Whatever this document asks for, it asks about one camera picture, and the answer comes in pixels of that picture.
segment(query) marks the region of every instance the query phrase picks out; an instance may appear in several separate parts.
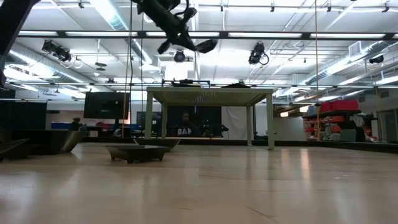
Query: table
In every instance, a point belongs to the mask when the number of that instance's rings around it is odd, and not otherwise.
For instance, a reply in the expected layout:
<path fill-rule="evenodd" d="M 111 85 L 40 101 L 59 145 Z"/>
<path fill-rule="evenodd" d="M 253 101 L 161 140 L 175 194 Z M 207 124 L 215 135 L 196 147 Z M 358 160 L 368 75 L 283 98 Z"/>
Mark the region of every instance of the table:
<path fill-rule="evenodd" d="M 147 114 L 145 139 L 152 132 L 152 107 L 155 98 L 162 104 L 162 139 L 166 137 L 168 106 L 244 106 L 246 107 L 248 146 L 253 140 L 251 107 L 267 99 L 268 133 L 274 133 L 273 89 L 252 88 L 191 88 L 191 87 L 147 87 Z M 268 135 L 268 149 L 275 148 L 274 135 Z"/>

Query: floor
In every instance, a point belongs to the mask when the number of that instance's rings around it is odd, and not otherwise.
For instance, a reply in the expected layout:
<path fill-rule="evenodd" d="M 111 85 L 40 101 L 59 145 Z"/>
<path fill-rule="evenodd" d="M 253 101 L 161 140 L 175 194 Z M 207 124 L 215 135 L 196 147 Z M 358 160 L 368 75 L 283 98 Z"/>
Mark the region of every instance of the floor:
<path fill-rule="evenodd" d="M 0 223 L 398 223 L 398 156 L 178 146 L 111 161 L 106 144 L 0 164 Z"/>

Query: storage shelf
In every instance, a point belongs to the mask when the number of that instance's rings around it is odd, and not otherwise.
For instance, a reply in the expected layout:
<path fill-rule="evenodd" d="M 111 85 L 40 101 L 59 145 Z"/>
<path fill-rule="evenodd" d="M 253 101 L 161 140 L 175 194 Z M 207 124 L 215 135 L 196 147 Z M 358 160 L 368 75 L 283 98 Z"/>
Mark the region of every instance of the storage shelf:
<path fill-rule="evenodd" d="M 344 115 L 354 115 L 360 113 L 360 110 L 336 110 L 336 111 L 327 111 L 319 113 L 320 118 L 324 118 L 326 116 L 344 116 Z M 317 114 L 311 114 L 303 116 L 303 118 L 317 118 Z"/>

